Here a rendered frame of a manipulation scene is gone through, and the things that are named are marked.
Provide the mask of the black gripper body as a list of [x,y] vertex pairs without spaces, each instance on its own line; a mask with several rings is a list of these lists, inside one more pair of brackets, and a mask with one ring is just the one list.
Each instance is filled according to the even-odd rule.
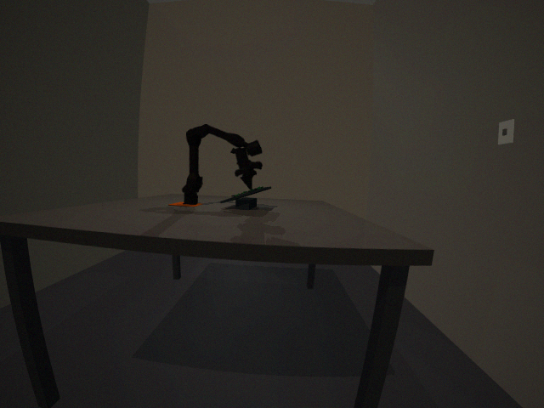
[[[254,175],[257,174],[257,172],[255,170],[252,170],[251,167],[249,169],[247,168],[247,160],[248,160],[248,158],[242,158],[242,159],[237,161],[236,165],[239,166],[239,169],[235,170],[235,176],[238,176],[238,175],[241,175],[241,174],[243,174],[242,176],[246,176],[248,174],[254,174]],[[250,160],[248,160],[248,161],[250,161]]]

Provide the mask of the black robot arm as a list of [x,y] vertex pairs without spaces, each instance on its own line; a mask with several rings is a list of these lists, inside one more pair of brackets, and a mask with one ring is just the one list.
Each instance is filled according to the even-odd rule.
[[[237,161],[242,158],[248,158],[247,155],[252,157],[262,154],[262,149],[257,140],[254,140],[251,143],[247,143],[238,134],[223,132],[207,124],[189,129],[186,132],[186,138],[187,143],[190,147],[190,174],[187,178],[186,186],[182,188],[182,192],[184,192],[183,204],[195,205],[198,203],[197,192],[199,192],[199,189],[202,187],[203,184],[203,177],[200,177],[198,173],[199,145],[201,143],[201,139],[205,138],[209,133],[226,140],[227,142],[233,144],[236,147],[239,147],[237,149],[233,148],[231,151],[231,153],[236,154]],[[254,168],[262,169],[262,166],[262,162],[260,161],[246,161],[246,167],[248,169],[250,167],[252,168],[252,170]]]

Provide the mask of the dark grey switch panel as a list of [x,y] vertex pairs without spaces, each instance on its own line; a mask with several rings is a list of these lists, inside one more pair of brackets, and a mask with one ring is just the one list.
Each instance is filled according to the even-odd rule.
[[[227,201],[233,201],[235,200],[235,209],[240,210],[250,210],[257,206],[257,198],[248,198],[245,196],[250,196],[253,194],[256,194],[261,191],[269,190],[271,187],[258,187],[256,189],[251,189],[248,192],[244,191],[242,193],[239,193],[237,195],[232,195],[233,197],[226,199],[224,201],[221,201],[221,203],[227,202]],[[242,198],[244,197],[244,198]],[[237,200],[236,200],[237,199]]]

